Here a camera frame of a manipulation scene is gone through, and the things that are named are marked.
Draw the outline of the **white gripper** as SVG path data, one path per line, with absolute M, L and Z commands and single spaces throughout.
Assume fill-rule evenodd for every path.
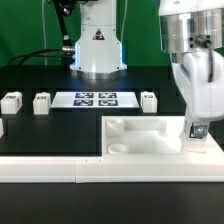
M 183 63 L 173 63 L 173 75 L 191 117 L 195 121 L 224 118 L 224 58 L 213 52 L 213 80 L 209 79 L 209 52 L 186 53 Z M 194 122 L 193 134 L 204 138 L 209 122 Z

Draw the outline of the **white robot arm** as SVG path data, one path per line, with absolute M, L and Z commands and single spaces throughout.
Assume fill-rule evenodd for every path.
M 81 36 L 70 68 L 89 79 L 125 70 L 122 38 L 116 35 L 116 0 L 80 3 Z M 160 37 L 176 85 L 186 103 L 185 136 L 203 139 L 209 124 L 224 118 L 224 0 L 159 0 L 158 14 L 136 23 L 137 44 L 153 47 L 149 33 Z

